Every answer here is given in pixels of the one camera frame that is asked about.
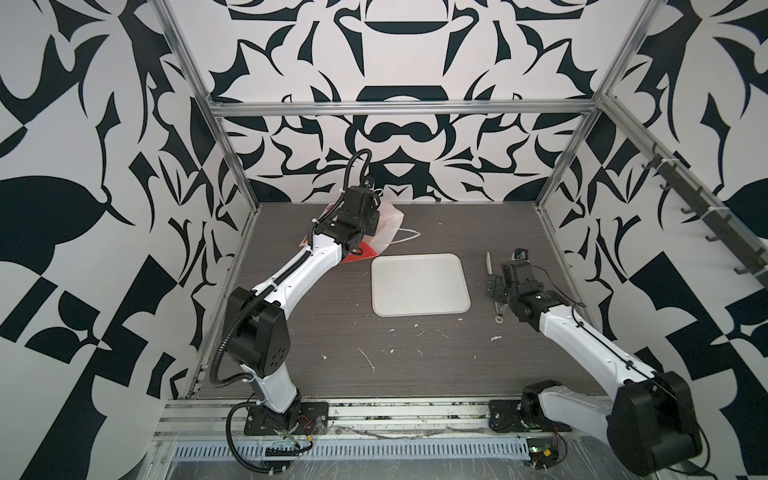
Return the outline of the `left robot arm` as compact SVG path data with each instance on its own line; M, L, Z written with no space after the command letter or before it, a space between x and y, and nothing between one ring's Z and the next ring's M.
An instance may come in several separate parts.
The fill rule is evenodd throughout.
M380 196L366 186L346 188L314 219L299 252L275 274L251 289L236 288L227 300L219 344L210 360L212 386L247 383L262 404L284 414L299 398L285 365L290 351L288 320L311 288L346 257L362 253L376 233Z

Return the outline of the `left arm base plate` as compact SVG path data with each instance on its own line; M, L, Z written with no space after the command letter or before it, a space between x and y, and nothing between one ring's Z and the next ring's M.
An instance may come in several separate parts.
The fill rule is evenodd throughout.
M323 433L328 419L327 402L298 401L283 413L259 405L247 409L244 434L267 436L283 430L297 435Z

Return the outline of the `red white paper bag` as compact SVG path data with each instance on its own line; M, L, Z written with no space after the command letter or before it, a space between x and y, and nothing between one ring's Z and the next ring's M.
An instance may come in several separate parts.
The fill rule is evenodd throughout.
M329 213L332 206L333 204L329 204L322 215ZM360 251L343 251L341 249L341 263L351 263L380 256L393 243L398 243L395 237L400 232L410 233L410 237L405 238L405 241L419 236L417 231L409 230L402 226L404 213L395 208L390 202L381 200L379 212L380 218L376 233L373 236L363 237Z

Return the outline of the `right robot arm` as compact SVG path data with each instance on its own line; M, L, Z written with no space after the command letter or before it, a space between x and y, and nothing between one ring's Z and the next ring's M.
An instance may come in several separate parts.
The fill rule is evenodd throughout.
M496 310L553 341L584 368L606 393L598 399L555 380L526 386L516 402L489 404L489 426L497 433L542 431L559 442L560 427L585 433L607 445L620 463L638 476L660 470L683 471L683 463L708 453L688 383L662 372L610 342L559 290L547 290L535 276L525 249L495 273L485 260L486 295Z

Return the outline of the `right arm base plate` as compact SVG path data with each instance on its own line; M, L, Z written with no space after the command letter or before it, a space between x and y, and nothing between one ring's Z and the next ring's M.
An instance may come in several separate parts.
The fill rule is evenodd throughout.
M488 409L488 426L496 433L553 433L555 430L572 432L572 428L567 424L528 417L519 399L490 400Z

